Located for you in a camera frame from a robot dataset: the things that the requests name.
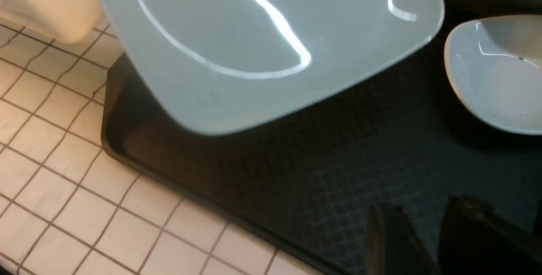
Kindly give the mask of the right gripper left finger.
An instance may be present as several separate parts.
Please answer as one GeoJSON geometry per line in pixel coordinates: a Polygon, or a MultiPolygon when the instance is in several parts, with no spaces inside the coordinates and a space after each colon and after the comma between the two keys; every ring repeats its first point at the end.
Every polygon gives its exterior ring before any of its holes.
{"type": "Polygon", "coordinates": [[[387,202],[369,209],[365,265],[368,275],[441,274],[403,209],[387,202]]]}

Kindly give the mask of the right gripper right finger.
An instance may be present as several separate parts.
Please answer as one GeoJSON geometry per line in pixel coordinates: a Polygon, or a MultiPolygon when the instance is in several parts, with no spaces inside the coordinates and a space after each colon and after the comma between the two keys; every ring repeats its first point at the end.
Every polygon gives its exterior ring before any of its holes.
{"type": "Polygon", "coordinates": [[[540,275],[541,239],[469,196],[447,201],[437,261],[444,275],[540,275]]]}

